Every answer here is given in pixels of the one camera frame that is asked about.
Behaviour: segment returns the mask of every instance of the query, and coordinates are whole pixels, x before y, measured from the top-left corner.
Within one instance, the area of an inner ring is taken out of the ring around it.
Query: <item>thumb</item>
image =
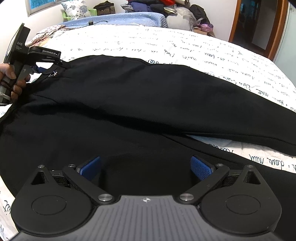
[[[11,65],[9,65],[9,64],[0,64],[0,77],[1,77],[1,79],[3,78],[4,75],[6,75],[11,80],[14,80],[16,78],[13,67]]]

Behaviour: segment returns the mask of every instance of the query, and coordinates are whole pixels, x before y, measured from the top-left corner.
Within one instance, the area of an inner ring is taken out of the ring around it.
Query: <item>window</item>
[[[46,8],[57,5],[65,0],[26,0],[27,12],[30,16]]]

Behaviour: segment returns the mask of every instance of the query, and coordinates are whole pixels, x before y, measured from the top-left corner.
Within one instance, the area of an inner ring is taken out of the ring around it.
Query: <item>white bed sheet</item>
[[[88,55],[140,58],[149,63],[180,64],[216,76],[296,112],[296,88],[269,59],[213,37],[167,28],[93,25],[65,31],[43,47],[71,61]],[[51,64],[39,63],[49,68]],[[32,81],[39,74],[32,76]],[[9,106],[0,107],[2,116]],[[267,147],[216,138],[197,140],[272,168],[296,173],[295,157]],[[0,237],[17,233],[9,209],[14,197],[0,178]]]

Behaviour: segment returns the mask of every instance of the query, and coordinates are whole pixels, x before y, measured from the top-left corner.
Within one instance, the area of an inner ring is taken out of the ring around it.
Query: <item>green plastic chair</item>
[[[97,16],[96,9],[89,9],[89,12],[90,12],[92,17]],[[71,17],[67,16],[65,11],[63,12],[63,19],[64,19],[64,22],[71,21]]]

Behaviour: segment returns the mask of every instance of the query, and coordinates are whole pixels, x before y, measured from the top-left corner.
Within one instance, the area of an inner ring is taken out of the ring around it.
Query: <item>hand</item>
[[[9,64],[0,64],[0,80],[6,75],[11,80],[16,78],[13,68]],[[28,75],[24,80],[19,80],[13,86],[13,91],[11,92],[11,102],[15,102],[21,95],[23,88],[26,87],[26,82],[30,80],[30,75]]]

